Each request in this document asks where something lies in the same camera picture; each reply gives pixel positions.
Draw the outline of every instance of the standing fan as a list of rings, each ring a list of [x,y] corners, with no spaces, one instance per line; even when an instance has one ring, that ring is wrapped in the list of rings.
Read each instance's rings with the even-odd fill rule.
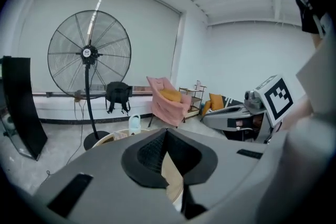
[[[131,44],[126,30],[107,13],[76,13],[52,36],[48,66],[54,82],[64,93],[88,103],[93,133],[84,140],[85,150],[109,134],[97,132],[90,99],[104,96],[109,82],[122,81],[130,62]]]

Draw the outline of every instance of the cable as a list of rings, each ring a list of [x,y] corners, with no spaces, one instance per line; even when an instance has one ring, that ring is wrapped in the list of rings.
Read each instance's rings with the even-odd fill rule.
[[[80,102],[78,103],[79,106],[80,106],[80,111],[82,113],[82,126],[81,126],[81,133],[80,133],[80,144],[79,144],[79,147],[76,149],[76,151],[71,155],[71,157],[68,159],[67,163],[65,164],[68,165],[68,163],[70,162],[70,160],[72,159],[72,157],[78,152],[78,150],[80,149],[80,147],[82,146],[82,138],[83,138],[83,120],[84,120],[84,106],[86,104],[86,100],[85,100],[85,103],[84,103],[84,106],[81,106],[80,105]],[[76,120],[77,119],[77,116],[76,116],[76,103],[73,102],[73,107],[74,107],[74,113],[75,113],[75,118]],[[49,176],[52,176],[54,175],[55,173],[51,174],[49,170],[46,171],[47,173],[47,178],[43,180],[43,182],[40,184],[40,186],[49,178]]]
[[[76,151],[72,154],[72,156],[68,159],[66,165],[68,165],[68,163],[70,162],[70,160],[72,159],[72,157],[78,152],[78,150],[80,149],[80,147],[82,146],[82,139],[83,139],[83,121],[84,121],[84,106],[86,104],[86,100],[85,100],[85,103],[84,103],[84,106],[81,106],[80,105],[80,102],[78,103],[79,106],[80,106],[80,110],[82,112],[82,126],[81,126],[81,132],[80,132],[80,144],[79,144],[79,147],[76,149]]]
[[[92,77],[91,77],[90,88],[91,88],[92,81],[93,81],[93,76],[95,75],[96,70],[97,70],[97,64],[96,64],[96,68],[95,68],[95,70],[94,70],[94,72],[93,72],[93,75],[92,75]],[[71,157],[68,159],[68,161],[67,161],[67,163],[65,164],[65,166],[69,164],[69,162],[70,162],[70,160],[72,159],[72,157],[79,151],[80,147],[82,146],[82,141],[83,141],[84,107],[85,107],[85,105],[86,105],[86,102],[87,102],[87,100],[85,100],[85,103],[84,103],[83,106],[81,106],[80,101],[78,102],[78,104],[79,104],[79,106],[80,106],[80,111],[81,111],[81,113],[82,113],[82,126],[81,126],[81,131],[80,131],[80,144],[79,144],[79,147],[76,149],[76,151],[75,151],[75,152],[71,155]],[[75,102],[75,101],[73,102],[73,107],[74,107],[75,119],[78,121],[78,119],[77,119],[77,115],[76,115],[76,102]],[[51,174],[49,170],[47,170],[46,173],[47,173],[47,178],[43,180],[43,182],[40,184],[40,186],[41,186],[41,185],[42,185],[42,184],[49,178],[49,176],[52,176],[52,175],[55,174],[55,173]]]

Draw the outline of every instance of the white bucket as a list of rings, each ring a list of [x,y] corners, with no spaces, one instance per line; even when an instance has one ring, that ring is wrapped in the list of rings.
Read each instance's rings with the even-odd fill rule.
[[[128,120],[128,129],[131,134],[139,134],[141,133],[141,124],[140,124],[140,115],[134,114]]]

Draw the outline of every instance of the fluorescent light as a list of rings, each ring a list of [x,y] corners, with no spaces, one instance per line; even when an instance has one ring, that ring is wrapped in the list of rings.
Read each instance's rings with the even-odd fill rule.
[[[96,5],[96,8],[94,9],[95,12],[94,12],[93,15],[92,15],[91,22],[90,22],[89,29],[88,29],[87,43],[88,43],[88,40],[89,40],[89,37],[90,37],[90,34],[91,34],[91,29],[92,29],[92,25],[93,25],[94,19],[95,19],[96,14],[97,14],[96,11],[98,10],[98,8],[99,8],[99,6],[100,6],[101,1],[102,1],[102,0],[98,0],[98,3],[97,3],[97,5]]]

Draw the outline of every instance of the black backpack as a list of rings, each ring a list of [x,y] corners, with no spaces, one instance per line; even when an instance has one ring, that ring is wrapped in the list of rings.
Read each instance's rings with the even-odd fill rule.
[[[127,116],[128,112],[131,110],[130,101],[128,97],[132,94],[132,87],[128,86],[123,82],[111,82],[107,85],[106,95],[105,95],[105,106],[107,110],[107,102],[110,101],[110,107],[107,110],[107,113],[112,113],[114,109],[114,103],[119,103],[122,106],[121,112],[126,111]]]

